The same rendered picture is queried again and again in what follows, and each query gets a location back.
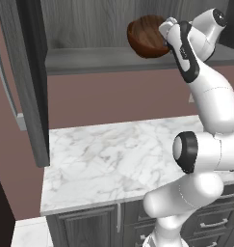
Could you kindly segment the dark tall panel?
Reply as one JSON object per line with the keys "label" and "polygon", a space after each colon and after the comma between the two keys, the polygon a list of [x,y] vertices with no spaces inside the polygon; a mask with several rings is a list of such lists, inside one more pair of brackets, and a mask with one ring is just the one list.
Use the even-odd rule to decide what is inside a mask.
{"label": "dark tall panel", "polygon": [[11,247],[15,218],[0,182],[0,247]]}

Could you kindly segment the grey base cabinet door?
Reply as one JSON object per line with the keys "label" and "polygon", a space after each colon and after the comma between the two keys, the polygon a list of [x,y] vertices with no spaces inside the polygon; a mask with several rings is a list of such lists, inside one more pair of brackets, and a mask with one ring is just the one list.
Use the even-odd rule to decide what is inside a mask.
{"label": "grey base cabinet door", "polygon": [[116,208],[102,206],[58,216],[65,235],[63,247],[115,247]]}

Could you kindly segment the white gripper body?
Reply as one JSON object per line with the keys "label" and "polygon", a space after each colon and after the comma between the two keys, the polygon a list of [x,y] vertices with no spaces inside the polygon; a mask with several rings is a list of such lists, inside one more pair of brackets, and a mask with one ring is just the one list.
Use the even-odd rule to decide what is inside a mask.
{"label": "white gripper body", "polygon": [[173,17],[169,17],[159,26],[159,32],[168,42],[175,42],[180,38],[179,24]]}

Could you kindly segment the dark grey cabinet door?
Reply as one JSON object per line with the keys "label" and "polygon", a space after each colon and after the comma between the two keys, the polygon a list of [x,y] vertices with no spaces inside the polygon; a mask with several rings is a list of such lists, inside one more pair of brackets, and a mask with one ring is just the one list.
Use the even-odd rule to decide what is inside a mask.
{"label": "dark grey cabinet door", "polygon": [[234,0],[229,0],[226,11],[227,25],[221,32],[219,43],[234,49]]}
{"label": "dark grey cabinet door", "polygon": [[45,36],[40,0],[0,0],[0,25],[38,167],[50,165]]}

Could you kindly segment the grey wall cabinet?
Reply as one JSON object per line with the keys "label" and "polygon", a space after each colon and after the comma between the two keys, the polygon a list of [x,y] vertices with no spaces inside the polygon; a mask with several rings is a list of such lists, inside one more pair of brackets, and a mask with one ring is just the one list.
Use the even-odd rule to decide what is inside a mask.
{"label": "grey wall cabinet", "polygon": [[127,41],[128,24],[147,14],[179,20],[217,8],[230,0],[40,0],[49,75],[174,69],[171,54],[139,57]]}

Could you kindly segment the brown wooden bowl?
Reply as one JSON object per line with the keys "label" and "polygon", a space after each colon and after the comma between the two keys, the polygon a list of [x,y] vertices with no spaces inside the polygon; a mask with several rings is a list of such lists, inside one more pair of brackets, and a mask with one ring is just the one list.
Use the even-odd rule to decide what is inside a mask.
{"label": "brown wooden bowl", "polygon": [[160,15],[144,15],[128,24],[127,39],[131,48],[142,58],[159,58],[169,53],[159,32],[164,22]]}

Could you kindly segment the grey drawer front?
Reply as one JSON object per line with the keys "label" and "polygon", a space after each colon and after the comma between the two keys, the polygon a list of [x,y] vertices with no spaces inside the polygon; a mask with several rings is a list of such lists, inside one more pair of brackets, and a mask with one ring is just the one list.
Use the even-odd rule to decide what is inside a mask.
{"label": "grey drawer front", "polygon": [[186,239],[190,247],[206,247],[214,241],[218,243],[216,247],[234,247],[234,231],[204,234]]}
{"label": "grey drawer front", "polygon": [[214,201],[214,205],[234,203],[234,184],[225,185],[221,196]]}
{"label": "grey drawer front", "polygon": [[125,225],[123,247],[142,247],[144,240],[152,233],[154,226],[154,220]]}
{"label": "grey drawer front", "polygon": [[150,220],[150,217],[145,213],[143,209],[142,200],[128,202],[125,204],[124,209],[124,223],[126,225]]}
{"label": "grey drawer front", "polygon": [[[225,225],[202,229],[200,223],[212,224],[220,222],[226,218]],[[198,210],[193,213],[184,223],[181,231],[183,237],[192,237],[203,233],[214,233],[220,230],[227,230],[234,226],[234,206],[214,207],[210,209]]]}

